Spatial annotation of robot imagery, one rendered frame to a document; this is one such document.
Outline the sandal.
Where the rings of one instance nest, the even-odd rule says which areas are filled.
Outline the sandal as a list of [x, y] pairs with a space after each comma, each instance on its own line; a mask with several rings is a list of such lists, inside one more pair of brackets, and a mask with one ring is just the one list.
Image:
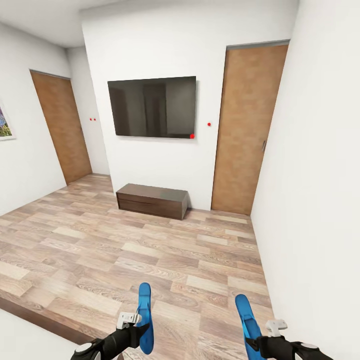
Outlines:
[[144, 354], [149, 355], [154, 349], [154, 328], [151, 315], [151, 286], [144, 282], [139, 286], [137, 313], [141, 315], [142, 320], [136, 324], [142, 327], [149, 323], [149, 329], [139, 338], [139, 346]]
[[247, 342], [246, 338], [254, 339], [258, 337], [262, 337], [260, 326], [258, 325], [250, 302], [246, 295], [238, 294], [235, 297], [235, 304], [240, 316], [242, 328], [243, 328], [243, 337], [244, 344], [248, 356], [248, 360], [268, 360], [267, 358], [263, 358], [261, 356], [260, 351], [255, 351]]

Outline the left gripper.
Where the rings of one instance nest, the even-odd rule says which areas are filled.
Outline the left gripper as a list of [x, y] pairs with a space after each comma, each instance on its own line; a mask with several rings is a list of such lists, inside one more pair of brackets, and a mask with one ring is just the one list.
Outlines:
[[138, 327], [136, 326], [136, 323], [131, 322], [129, 322], [129, 327], [125, 327], [123, 329], [117, 328], [116, 331], [110, 334], [115, 342], [114, 358], [127, 348], [138, 348], [140, 345], [140, 338], [149, 328], [150, 323]]

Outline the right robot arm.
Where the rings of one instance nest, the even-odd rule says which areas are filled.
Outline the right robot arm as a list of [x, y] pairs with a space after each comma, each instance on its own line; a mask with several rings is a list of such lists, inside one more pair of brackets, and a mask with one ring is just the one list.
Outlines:
[[245, 338], [246, 342], [264, 359], [276, 360], [334, 360], [320, 351], [314, 344], [301, 341], [290, 342], [280, 334], [288, 325], [284, 319], [268, 320], [265, 324], [268, 336], [259, 336], [256, 339]]

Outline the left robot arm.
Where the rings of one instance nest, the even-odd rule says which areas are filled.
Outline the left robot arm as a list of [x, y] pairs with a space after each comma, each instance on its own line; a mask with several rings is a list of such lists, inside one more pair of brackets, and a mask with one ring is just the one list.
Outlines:
[[138, 348], [140, 338], [150, 328], [150, 323], [136, 326], [141, 321], [138, 313], [121, 312], [116, 331], [104, 339], [94, 338], [79, 346], [70, 360], [112, 360], [127, 348]]

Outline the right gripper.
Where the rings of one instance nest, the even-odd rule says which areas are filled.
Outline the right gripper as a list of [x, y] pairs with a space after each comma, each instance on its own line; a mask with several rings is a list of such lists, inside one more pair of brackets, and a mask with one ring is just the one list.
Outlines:
[[282, 345], [286, 339], [283, 335], [280, 337], [259, 336], [256, 339], [246, 337], [245, 340], [256, 352], [260, 352], [264, 359], [284, 360]]

